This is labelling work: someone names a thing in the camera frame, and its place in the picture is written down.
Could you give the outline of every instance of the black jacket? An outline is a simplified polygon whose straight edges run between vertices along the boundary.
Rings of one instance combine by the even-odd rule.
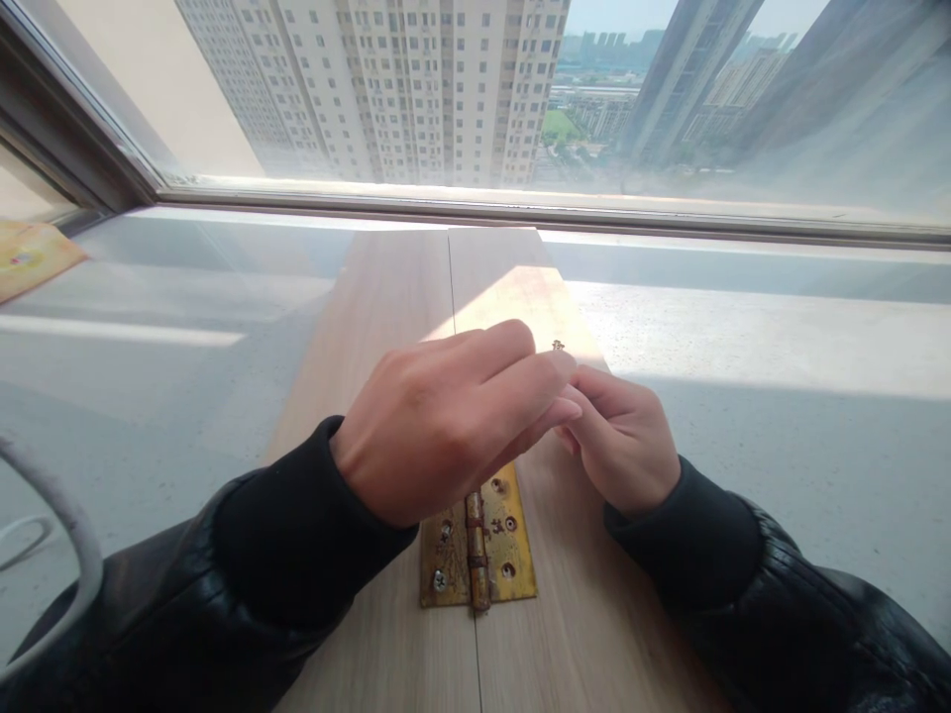
[[[0,690],[3,711],[266,711],[415,538],[341,478],[324,421],[193,520],[106,560],[92,608]],[[682,460],[671,497],[605,525],[651,574],[739,711],[951,709],[951,659],[891,599],[809,564],[768,515]],[[330,543],[348,542],[343,548]],[[24,642],[68,606],[67,590]]]

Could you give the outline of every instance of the sky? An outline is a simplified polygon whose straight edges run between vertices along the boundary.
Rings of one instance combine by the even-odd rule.
[[[766,0],[750,32],[773,37],[779,33],[804,35],[828,0]],[[566,32],[626,31],[628,40],[640,38],[645,30],[667,27],[677,0],[573,0]]]

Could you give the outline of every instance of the window glass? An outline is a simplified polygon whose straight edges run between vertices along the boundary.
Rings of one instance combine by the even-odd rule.
[[[479,165],[487,202],[951,224],[948,3],[486,0],[468,25],[466,5],[22,2],[171,188],[418,197],[474,187]],[[457,92],[467,53],[485,81]],[[344,162],[314,111],[334,97],[361,137]],[[489,161],[457,126],[467,100],[497,128]],[[417,123],[438,129],[412,139]]]
[[[76,209],[0,144],[0,220],[45,223]]]

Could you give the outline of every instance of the yellow paper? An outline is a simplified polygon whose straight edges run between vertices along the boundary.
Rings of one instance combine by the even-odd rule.
[[[0,303],[85,259],[82,248],[52,225],[0,221]]]

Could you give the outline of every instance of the wood grain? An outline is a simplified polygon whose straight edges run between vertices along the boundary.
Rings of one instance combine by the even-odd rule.
[[[456,329],[526,322],[607,369],[538,234],[450,230]],[[516,461],[538,598],[476,620],[484,713],[726,710],[645,575],[604,531],[602,500],[552,435]]]
[[[453,333],[446,231],[357,233],[266,462],[345,413],[387,351]],[[418,570],[417,540],[357,596],[278,710],[476,713],[472,617],[420,609]]]

